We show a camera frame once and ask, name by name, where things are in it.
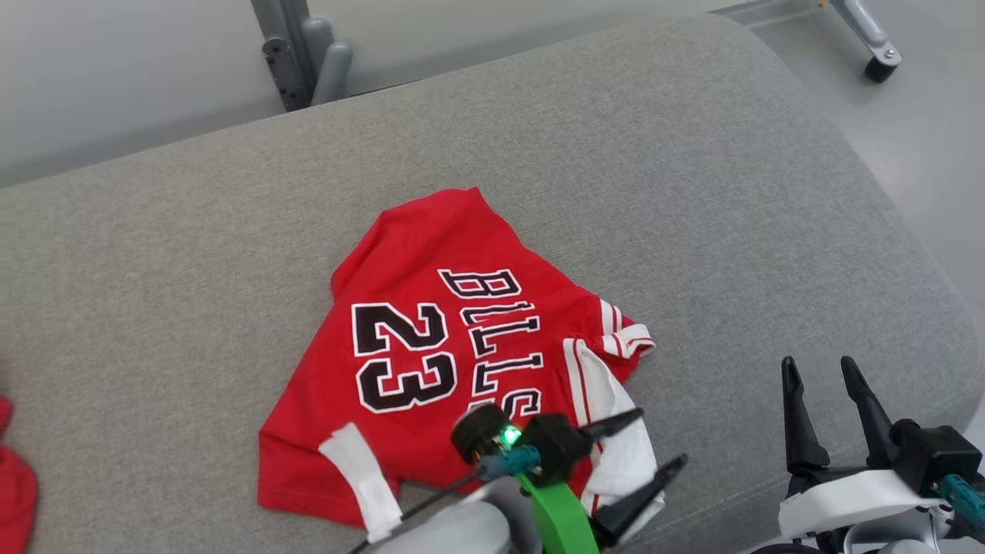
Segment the green mount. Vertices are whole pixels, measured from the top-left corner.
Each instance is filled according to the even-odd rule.
[[[592,526],[585,509],[565,483],[535,487],[526,475],[517,475],[530,493],[534,519],[541,531],[546,554],[597,554]]]

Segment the gray sofa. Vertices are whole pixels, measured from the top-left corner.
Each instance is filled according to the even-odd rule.
[[[656,339],[627,389],[691,464],[625,551],[776,533],[786,355],[835,463],[865,452],[842,354],[893,419],[980,401],[960,298],[786,67],[715,16],[641,24],[0,190],[33,549],[359,542],[256,505],[256,433],[379,211],[469,186]]]

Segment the bulls jersey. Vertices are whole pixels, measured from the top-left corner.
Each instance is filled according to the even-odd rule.
[[[608,417],[632,406],[620,383],[653,347],[644,325],[524,247],[475,188],[384,211],[331,290],[260,431],[258,502],[352,525],[356,497],[318,452],[347,423],[395,493],[403,480],[443,487],[470,471],[450,440],[469,409],[495,403],[521,429],[548,412],[576,425]],[[586,510],[652,477],[643,424],[630,428],[573,473]]]

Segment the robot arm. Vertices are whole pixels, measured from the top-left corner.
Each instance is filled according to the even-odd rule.
[[[884,554],[938,552],[938,541],[972,536],[985,543],[982,453],[957,430],[923,429],[911,420],[892,425],[855,362],[841,359],[848,395],[865,431],[866,465],[830,468],[803,401],[792,358],[782,364],[787,500],[780,505],[783,536],[815,537],[825,554],[852,554],[859,543],[886,543]]]

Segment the red cloth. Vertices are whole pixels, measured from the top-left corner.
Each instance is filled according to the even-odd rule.
[[[0,396],[0,436],[10,423],[13,407]],[[0,446],[0,552],[25,552],[34,524],[37,480],[20,456]]]
[[[653,347],[644,325],[524,247],[478,189],[383,212],[331,289],[334,307],[260,431],[265,508],[361,525],[317,449],[347,423],[395,493],[402,480],[444,487],[470,470],[450,440],[470,407],[495,402],[521,426],[548,412],[580,425],[608,389],[586,382],[579,356],[624,381]],[[586,462],[572,476],[575,494],[590,472]]]

